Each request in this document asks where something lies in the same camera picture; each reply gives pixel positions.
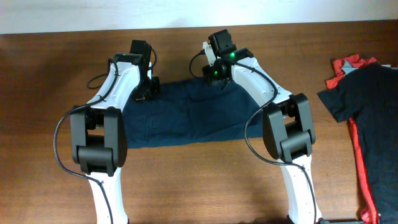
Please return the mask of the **navy blue shorts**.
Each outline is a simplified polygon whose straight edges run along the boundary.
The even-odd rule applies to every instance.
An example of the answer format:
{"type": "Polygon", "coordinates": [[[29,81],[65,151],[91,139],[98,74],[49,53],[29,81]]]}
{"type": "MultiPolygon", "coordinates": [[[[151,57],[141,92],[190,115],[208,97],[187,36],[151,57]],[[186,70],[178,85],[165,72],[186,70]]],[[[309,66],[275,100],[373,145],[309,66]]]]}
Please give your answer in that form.
{"type": "Polygon", "coordinates": [[[259,106],[234,82],[223,87],[189,79],[162,84],[160,90],[154,100],[126,103],[123,122],[130,149],[262,136],[261,116],[244,130],[259,106]]]}

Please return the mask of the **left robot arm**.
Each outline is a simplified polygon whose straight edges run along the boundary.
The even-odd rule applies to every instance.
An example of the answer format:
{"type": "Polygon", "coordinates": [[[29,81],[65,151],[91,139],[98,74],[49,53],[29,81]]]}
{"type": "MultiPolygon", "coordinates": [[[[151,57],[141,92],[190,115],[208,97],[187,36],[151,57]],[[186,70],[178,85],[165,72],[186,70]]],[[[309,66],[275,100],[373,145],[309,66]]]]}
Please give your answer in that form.
{"type": "Polygon", "coordinates": [[[153,76],[152,46],[133,40],[128,53],[108,59],[106,79],[97,94],[70,115],[72,159],[80,166],[93,193],[98,223],[128,223],[121,189],[127,158],[123,109],[130,100],[143,103],[160,93],[153,76]]]}

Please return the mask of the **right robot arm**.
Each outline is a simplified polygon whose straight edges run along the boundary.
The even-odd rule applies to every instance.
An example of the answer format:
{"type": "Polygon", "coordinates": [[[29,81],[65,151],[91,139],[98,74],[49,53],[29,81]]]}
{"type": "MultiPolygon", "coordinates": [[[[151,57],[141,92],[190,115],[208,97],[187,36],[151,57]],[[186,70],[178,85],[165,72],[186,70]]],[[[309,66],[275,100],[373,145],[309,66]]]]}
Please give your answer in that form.
{"type": "Polygon", "coordinates": [[[244,125],[244,133],[248,133],[256,116],[262,116],[262,138],[271,158],[255,155],[281,168],[289,200],[289,222],[320,223],[322,213],[311,172],[316,135],[308,98],[277,84],[249,49],[236,47],[226,29],[211,34],[202,52],[208,60],[202,71],[209,83],[235,82],[258,104],[259,109],[244,125]]]}

